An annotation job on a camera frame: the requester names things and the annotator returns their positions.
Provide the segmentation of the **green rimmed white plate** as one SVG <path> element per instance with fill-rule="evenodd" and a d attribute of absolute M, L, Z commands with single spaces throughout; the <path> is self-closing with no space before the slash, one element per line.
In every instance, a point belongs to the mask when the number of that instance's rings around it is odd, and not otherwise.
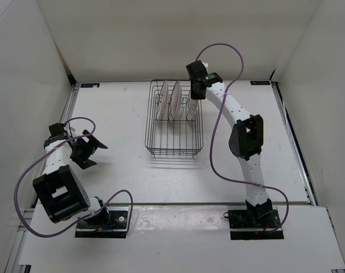
<path fill-rule="evenodd" d="M 186 120 L 191 121 L 193 120 L 196 111 L 198 109 L 198 100 L 194 100 L 192 98 L 189 98 L 187 101 L 187 107 L 186 107 Z"/>

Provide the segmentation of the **wire dish rack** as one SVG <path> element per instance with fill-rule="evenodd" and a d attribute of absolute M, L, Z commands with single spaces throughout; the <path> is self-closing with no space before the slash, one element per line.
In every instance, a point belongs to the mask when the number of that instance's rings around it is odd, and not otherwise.
<path fill-rule="evenodd" d="M 175 118 L 169 121 L 169 106 L 175 80 L 167 80 L 169 97 L 165 113 L 157 120 L 159 93 L 164 80 L 152 80 L 145 129 L 145 147 L 153 157 L 194 158 L 204 146 L 202 104 L 191 121 L 186 120 L 187 101 L 190 98 L 190 82 L 181 81 L 181 101 Z"/>

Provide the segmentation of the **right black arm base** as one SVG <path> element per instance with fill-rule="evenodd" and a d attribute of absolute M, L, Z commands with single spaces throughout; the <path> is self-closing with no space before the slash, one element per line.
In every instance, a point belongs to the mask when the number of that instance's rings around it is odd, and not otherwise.
<path fill-rule="evenodd" d="M 254 221 L 248 209 L 228 210 L 223 217 L 229 222 L 232 241 L 284 239 L 282 229 L 278 228 L 281 222 L 277 209 L 258 222 Z"/>

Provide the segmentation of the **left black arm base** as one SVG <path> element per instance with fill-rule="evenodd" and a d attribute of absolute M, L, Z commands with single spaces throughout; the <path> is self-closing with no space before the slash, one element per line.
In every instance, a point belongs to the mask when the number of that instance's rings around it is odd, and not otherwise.
<path fill-rule="evenodd" d="M 126 238 L 129 216 L 128 206 L 108 206 L 101 213 L 78 223 L 75 238 Z"/>

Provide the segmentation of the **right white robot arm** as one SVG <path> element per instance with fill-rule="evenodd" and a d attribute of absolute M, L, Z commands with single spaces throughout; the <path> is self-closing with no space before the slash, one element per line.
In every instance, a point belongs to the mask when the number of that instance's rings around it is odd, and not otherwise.
<path fill-rule="evenodd" d="M 208 99 L 219 110 L 231 127 L 228 145 L 238 159 L 246 187 L 246 221 L 252 227 L 261 226 L 271 214 L 272 201 L 264 188 L 261 170 L 261 151 L 264 142 L 264 121 L 245 110 L 227 92 L 217 73 L 190 72 L 192 98 Z"/>

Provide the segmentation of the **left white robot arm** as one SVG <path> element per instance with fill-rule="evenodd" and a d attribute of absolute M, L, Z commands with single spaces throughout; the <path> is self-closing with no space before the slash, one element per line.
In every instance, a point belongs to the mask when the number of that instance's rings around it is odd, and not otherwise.
<path fill-rule="evenodd" d="M 109 223 L 110 214 L 102 207 L 102 199 L 87 194 L 71 166 L 72 162 L 81 169 L 95 166 L 96 162 L 89 157 L 98 148 L 108 147 L 93 135 L 71 140 L 66 131 L 45 141 L 44 149 L 49 156 L 42 175 L 32 185 L 51 222 L 86 216 L 85 221 L 98 228 Z"/>

